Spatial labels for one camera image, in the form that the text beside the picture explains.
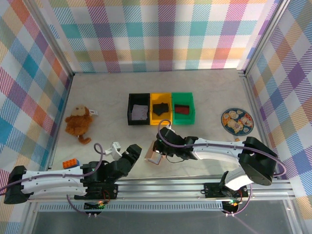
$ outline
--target plaid wall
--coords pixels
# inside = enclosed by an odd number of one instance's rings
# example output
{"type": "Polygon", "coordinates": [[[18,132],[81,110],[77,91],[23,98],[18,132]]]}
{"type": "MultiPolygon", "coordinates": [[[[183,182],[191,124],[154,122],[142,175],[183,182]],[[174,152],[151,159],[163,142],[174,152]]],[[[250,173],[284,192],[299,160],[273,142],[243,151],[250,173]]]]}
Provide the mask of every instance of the plaid wall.
{"type": "MultiPolygon", "coordinates": [[[[17,165],[43,169],[69,83],[22,0],[0,0],[0,187],[17,165]]],[[[3,198],[0,234],[15,234],[24,204],[3,198]]]]}
{"type": "Polygon", "coordinates": [[[312,1],[292,0],[250,81],[268,138],[312,232],[312,1]]]}
{"type": "Polygon", "coordinates": [[[259,44],[260,39],[261,39],[263,33],[265,32],[265,30],[266,30],[266,28],[267,28],[267,26],[268,26],[268,24],[269,24],[269,22],[271,20],[271,17],[273,15],[274,11],[276,10],[276,7],[277,7],[279,2],[280,2],[280,0],[274,0],[274,3],[272,4],[272,6],[270,8],[269,13],[268,13],[268,15],[266,16],[266,18],[264,20],[264,23],[263,23],[260,31],[258,32],[258,35],[257,35],[256,39],[253,42],[253,46],[251,47],[251,49],[250,49],[250,51],[249,51],[249,53],[247,55],[247,58],[246,58],[246,60],[243,63],[244,65],[242,66],[242,70],[246,69],[250,59],[252,58],[252,56],[254,54],[254,50],[256,49],[257,45],[259,44]]]}
{"type": "Polygon", "coordinates": [[[73,70],[145,72],[236,68],[267,0],[49,2],[56,22],[37,0],[73,70]]]}

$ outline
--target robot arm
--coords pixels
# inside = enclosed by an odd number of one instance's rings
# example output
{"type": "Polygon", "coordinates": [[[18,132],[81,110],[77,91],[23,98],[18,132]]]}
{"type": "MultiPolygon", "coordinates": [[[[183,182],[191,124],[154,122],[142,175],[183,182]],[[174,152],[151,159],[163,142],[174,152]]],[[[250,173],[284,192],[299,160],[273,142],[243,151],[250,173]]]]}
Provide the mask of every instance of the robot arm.
{"type": "Polygon", "coordinates": [[[245,146],[266,152],[274,157],[277,155],[254,137],[247,137],[246,141],[217,142],[209,141],[195,136],[182,138],[173,130],[166,127],[160,130],[167,144],[157,134],[157,141],[153,151],[166,156],[176,155],[184,160],[215,159],[236,163],[239,167],[233,171],[225,172],[221,182],[220,191],[227,195],[236,193],[241,187],[251,183],[271,185],[276,166],[276,161],[262,154],[250,150],[237,149],[237,146],[245,146]],[[174,145],[192,145],[192,147],[176,148],[174,145]],[[213,144],[231,145],[233,148],[217,147],[213,144]]]}
{"type": "Polygon", "coordinates": [[[105,154],[112,155],[116,161],[109,163],[104,160],[96,171],[98,161],[83,164],[81,167],[47,172],[33,172],[26,170],[24,166],[16,166],[8,180],[8,184],[16,184],[7,189],[4,203],[19,204],[28,199],[56,195],[74,195],[76,200],[103,199],[104,192],[110,196],[110,199],[115,199],[118,192],[118,185],[115,182],[128,175],[138,160],[141,150],[138,145],[130,145],[121,154],[120,145],[114,142],[105,154]]]}

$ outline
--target plastic bin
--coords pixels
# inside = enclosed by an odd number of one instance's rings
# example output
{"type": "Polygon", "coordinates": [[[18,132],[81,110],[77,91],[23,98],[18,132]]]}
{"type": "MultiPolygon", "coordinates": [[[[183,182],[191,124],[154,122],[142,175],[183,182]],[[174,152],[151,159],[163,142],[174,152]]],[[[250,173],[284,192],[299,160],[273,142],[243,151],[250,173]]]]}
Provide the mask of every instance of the plastic bin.
{"type": "Polygon", "coordinates": [[[172,99],[171,93],[154,93],[151,94],[151,110],[150,110],[150,117],[151,117],[151,125],[158,125],[159,122],[163,119],[169,119],[172,122],[172,99]],[[165,112],[160,116],[153,113],[153,105],[154,104],[161,104],[167,103],[169,106],[169,112],[165,112]]]}
{"type": "Polygon", "coordinates": [[[150,94],[129,94],[128,125],[149,125],[149,124],[150,124],[150,94]],[[134,105],[147,106],[146,120],[131,120],[134,105]]]}
{"type": "Polygon", "coordinates": [[[172,93],[173,107],[173,124],[194,124],[195,122],[195,107],[192,93],[172,93]],[[175,104],[188,105],[190,113],[188,115],[175,113],[175,104]]]}

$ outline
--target decorative plate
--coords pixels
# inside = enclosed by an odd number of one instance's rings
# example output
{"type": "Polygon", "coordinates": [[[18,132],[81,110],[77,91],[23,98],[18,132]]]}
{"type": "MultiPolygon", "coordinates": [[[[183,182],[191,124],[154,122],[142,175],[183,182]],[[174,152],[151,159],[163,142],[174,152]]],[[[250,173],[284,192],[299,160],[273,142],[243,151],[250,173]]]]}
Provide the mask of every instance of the decorative plate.
{"type": "Polygon", "coordinates": [[[254,128],[254,120],[246,111],[239,108],[226,110],[221,117],[221,123],[226,131],[234,136],[249,134],[254,128]]]}

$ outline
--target vent grille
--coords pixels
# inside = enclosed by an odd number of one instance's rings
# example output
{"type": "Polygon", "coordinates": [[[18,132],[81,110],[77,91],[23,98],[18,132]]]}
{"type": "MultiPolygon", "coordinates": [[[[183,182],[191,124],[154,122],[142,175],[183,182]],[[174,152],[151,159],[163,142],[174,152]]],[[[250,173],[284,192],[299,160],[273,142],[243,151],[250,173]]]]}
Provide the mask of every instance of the vent grille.
{"type": "MultiPolygon", "coordinates": [[[[81,211],[83,202],[73,202],[74,206],[81,211]]],[[[221,201],[201,202],[112,202],[99,211],[212,211],[222,209],[221,201]]],[[[67,202],[41,203],[39,212],[70,212],[74,209],[67,202]]]]}

